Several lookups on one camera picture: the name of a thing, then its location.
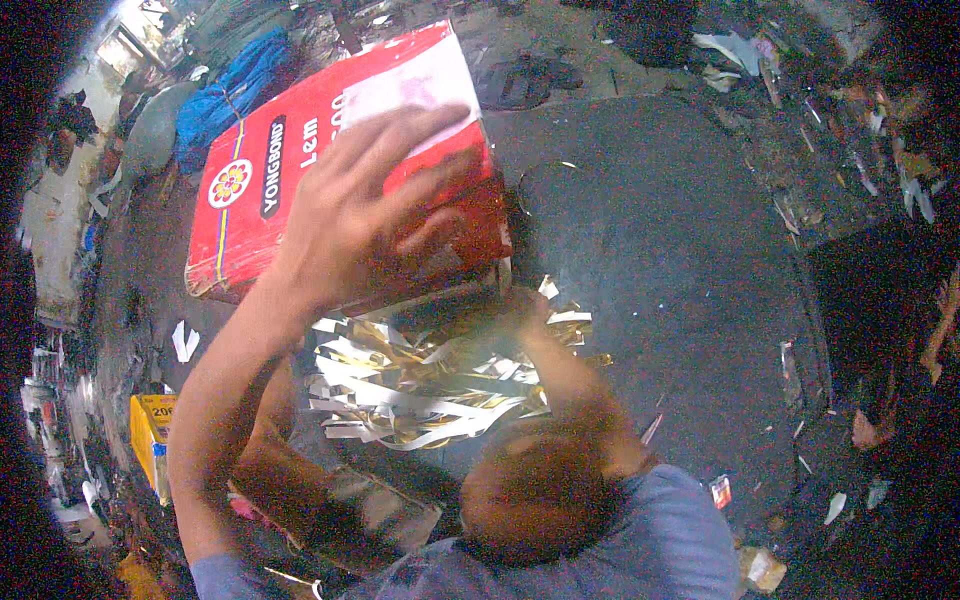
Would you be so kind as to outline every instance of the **flower logo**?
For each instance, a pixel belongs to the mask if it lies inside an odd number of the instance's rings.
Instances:
[[[234,160],[220,170],[210,184],[207,201],[214,208],[226,208],[236,202],[250,183],[253,165],[249,160]]]

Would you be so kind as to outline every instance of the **wall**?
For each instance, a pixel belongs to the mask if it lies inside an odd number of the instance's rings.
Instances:
[[[85,89],[84,105],[93,112],[101,132],[109,131],[117,118],[123,80],[95,52],[85,53],[78,65],[59,94]],[[75,148],[62,177],[45,170],[40,183],[24,197],[20,225],[33,237],[39,317],[65,324],[77,321],[77,286],[70,271],[89,213],[84,184],[96,172],[105,138],[100,133],[92,143]]]

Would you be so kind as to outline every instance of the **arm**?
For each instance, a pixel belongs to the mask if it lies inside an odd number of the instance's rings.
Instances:
[[[421,170],[389,196],[382,195],[383,181],[412,148],[466,114],[455,107],[381,115],[338,135],[300,181],[274,264],[190,374],[174,413],[167,460],[190,563],[241,553],[223,501],[225,483],[279,359],[326,309],[381,277],[412,272],[451,229],[458,215],[445,209],[409,236],[396,235],[472,167],[474,153]]]
[[[933,385],[937,384],[943,371],[943,366],[937,362],[937,355],[940,354],[940,348],[947,336],[954,330],[957,308],[960,307],[960,265],[950,275],[949,283],[941,288],[939,304],[942,314],[940,322],[930,335],[930,341],[920,358],[920,364],[930,371]]]
[[[568,422],[585,439],[598,441],[598,459],[607,479],[649,471],[657,459],[640,441],[626,407],[611,394],[596,369],[546,330],[545,299],[530,294],[526,300],[527,306],[539,310],[526,319],[518,338],[540,374],[554,417]]]

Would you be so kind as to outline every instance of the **yongbond logo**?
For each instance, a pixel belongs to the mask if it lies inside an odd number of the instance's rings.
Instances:
[[[214,208],[226,208],[236,202],[250,184],[253,165],[249,160],[234,160],[220,170],[207,190],[206,199]]]
[[[287,122],[285,114],[279,115],[270,125],[270,149],[263,165],[263,201],[260,216],[273,217],[280,208],[280,165],[283,160],[283,131]]]

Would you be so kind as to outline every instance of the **blue shirt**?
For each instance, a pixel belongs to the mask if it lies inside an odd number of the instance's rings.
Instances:
[[[342,598],[696,598],[729,599],[739,569],[727,521],[704,488],[659,465],[618,484],[624,503],[610,532],[574,558],[527,568],[490,567],[456,539],[409,554]],[[191,566],[201,600],[286,598],[243,559]]]

